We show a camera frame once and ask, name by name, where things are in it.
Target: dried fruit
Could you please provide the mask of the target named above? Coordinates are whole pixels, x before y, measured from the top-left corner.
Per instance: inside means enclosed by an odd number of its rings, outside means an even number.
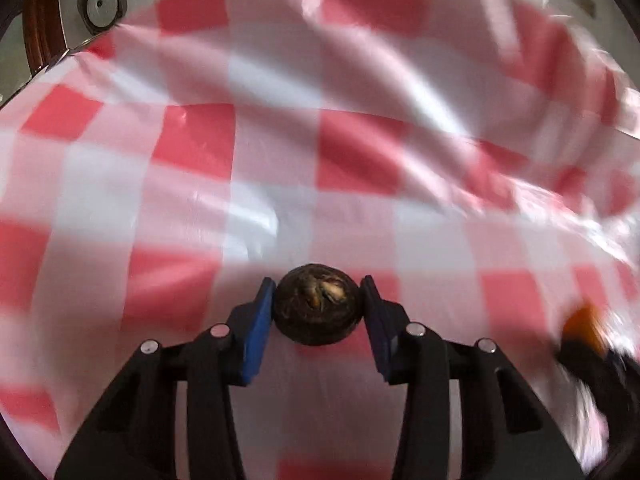
[[[360,289],[341,270],[308,264],[288,272],[276,288],[273,320],[298,343],[338,342],[356,328],[361,317]]]

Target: wrinkled fabric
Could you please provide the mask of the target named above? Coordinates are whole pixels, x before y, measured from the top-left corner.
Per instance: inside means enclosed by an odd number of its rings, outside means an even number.
[[[159,0],[0,111],[2,414],[52,477],[141,341],[319,262],[494,338],[588,468],[601,425],[552,343],[587,298],[636,344],[638,110],[522,0]],[[389,478],[404,395],[362,324],[325,348],[272,328],[232,391],[248,478]]]

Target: orange object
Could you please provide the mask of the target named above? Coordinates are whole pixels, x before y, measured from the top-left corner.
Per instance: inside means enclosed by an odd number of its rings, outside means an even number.
[[[589,301],[585,301],[562,328],[562,340],[579,340],[586,343],[598,354],[606,353],[606,340],[600,321],[600,310]]]

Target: metal screw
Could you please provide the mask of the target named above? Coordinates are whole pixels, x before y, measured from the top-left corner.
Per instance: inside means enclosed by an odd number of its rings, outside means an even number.
[[[143,354],[152,354],[153,352],[158,350],[159,346],[160,345],[158,344],[158,341],[148,339],[147,341],[143,342],[142,345],[140,345],[140,351]]]
[[[422,323],[418,323],[416,321],[412,321],[411,323],[409,323],[406,326],[405,330],[409,335],[412,335],[414,337],[422,337],[427,333],[427,327],[425,327]]]
[[[483,352],[487,352],[488,354],[494,353],[498,349],[498,345],[495,343],[493,339],[484,338],[478,341],[478,348]]]
[[[222,339],[231,334],[231,329],[226,323],[217,323],[211,327],[210,332],[216,339]]]

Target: black object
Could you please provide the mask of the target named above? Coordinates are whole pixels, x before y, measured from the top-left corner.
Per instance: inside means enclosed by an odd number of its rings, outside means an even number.
[[[409,385],[392,480],[446,480],[450,379],[460,382],[462,480],[584,478],[555,422],[494,342],[445,341],[382,300],[370,276],[360,288],[376,367],[388,383]]]
[[[228,386],[247,386],[258,372],[274,289],[265,278],[252,303],[191,343],[162,348],[145,342],[82,424],[55,479],[175,479],[177,381],[188,383],[191,480],[244,479]]]
[[[273,320],[280,331],[310,346],[347,337],[362,318],[358,285],[344,272],[320,264],[289,271],[273,301]]]
[[[558,361],[586,384],[609,424],[609,450],[588,480],[640,478],[640,367],[631,357],[609,351],[605,357],[585,343],[564,340]]]
[[[175,383],[184,380],[191,479],[244,480],[228,386],[246,386],[258,372],[274,290],[265,278],[253,302],[191,343],[165,349],[143,343],[74,437],[55,480],[174,480]],[[460,382],[461,480],[585,479],[558,427],[493,341],[443,340],[410,322],[400,304],[382,300],[370,276],[360,294],[376,367],[389,384],[408,384],[392,480],[447,479],[450,379]],[[599,476],[588,478],[637,479],[640,370],[631,359],[588,352],[564,344],[559,354],[592,386],[609,419],[614,449]],[[4,437],[2,478],[42,480],[12,437]]]
[[[82,21],[84,22],[85,27],[92,34],[100,34],[101,32],[109,30],[119,19],[121,19],[127,13],[127,0],[118,0],[117,11],[113,15],[113,19],[109,23],[100,26],[92,22],[91,17],[89,17],[88,15],[89,0],[78,0],[77,4],[78,12],[80,12],[80,16],[82,16]]]

